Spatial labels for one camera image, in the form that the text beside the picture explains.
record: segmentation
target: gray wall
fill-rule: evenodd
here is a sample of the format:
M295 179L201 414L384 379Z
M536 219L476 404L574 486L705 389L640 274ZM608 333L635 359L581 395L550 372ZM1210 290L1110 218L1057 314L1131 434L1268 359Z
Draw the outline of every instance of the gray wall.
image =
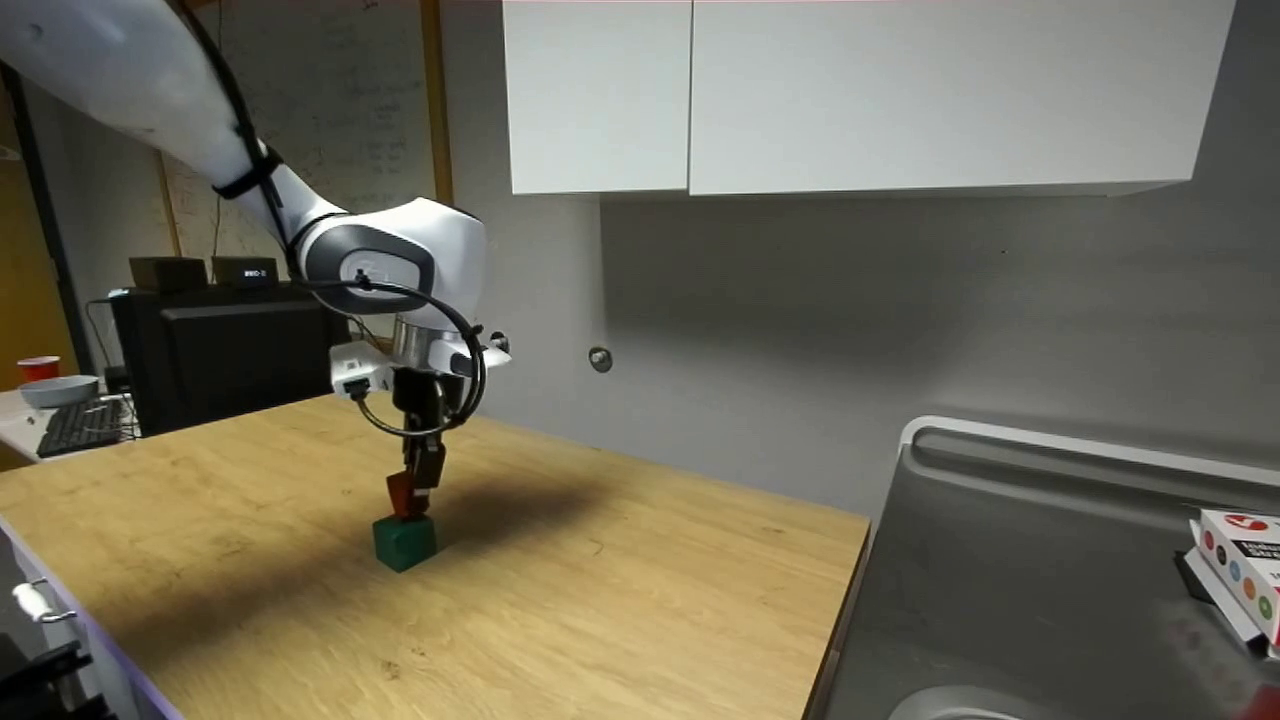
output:
M446 62L515 341L495 416L864 512L920 414L1274 459L1268 0L1241 0L1195 179L1141 195L511 199L493 0L446 3Z

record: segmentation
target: stainless steel sink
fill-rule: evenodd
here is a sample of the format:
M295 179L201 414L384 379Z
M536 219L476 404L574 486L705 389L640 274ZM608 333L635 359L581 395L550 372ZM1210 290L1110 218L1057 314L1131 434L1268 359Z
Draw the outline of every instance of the stainless steel sink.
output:
M1175 554L1199 507L1280 517L1280 475L920 420L806 715L1215 720L1274 699Z

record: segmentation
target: green block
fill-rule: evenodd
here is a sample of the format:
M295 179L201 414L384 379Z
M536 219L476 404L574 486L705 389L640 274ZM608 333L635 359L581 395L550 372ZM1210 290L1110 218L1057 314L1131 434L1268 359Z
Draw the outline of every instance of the green block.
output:
M437 525L433 517L401 521L384 517L371 525L371 554L392 571L407 571L412 566L437 558Z

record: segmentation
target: black box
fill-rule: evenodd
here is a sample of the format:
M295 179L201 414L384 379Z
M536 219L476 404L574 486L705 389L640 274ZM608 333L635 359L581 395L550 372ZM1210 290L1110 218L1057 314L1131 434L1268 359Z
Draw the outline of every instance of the black box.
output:
M204 261L190 255L128 255L130 290L150 297L180 297L206 290Z
M280 283L277 255L214 255L212 281L222 290L265 290Z

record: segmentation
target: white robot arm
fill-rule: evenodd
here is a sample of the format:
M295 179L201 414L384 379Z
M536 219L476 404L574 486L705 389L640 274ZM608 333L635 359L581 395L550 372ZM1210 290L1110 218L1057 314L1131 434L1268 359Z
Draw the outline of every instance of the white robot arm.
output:
M440 306L476 316L485 228L433 199L363 218L326 205L253 136L229 67L186 12L165 0L0 0L0 62L258 218L326 310L396 314L396 366L442 376L472 366L465 328Z

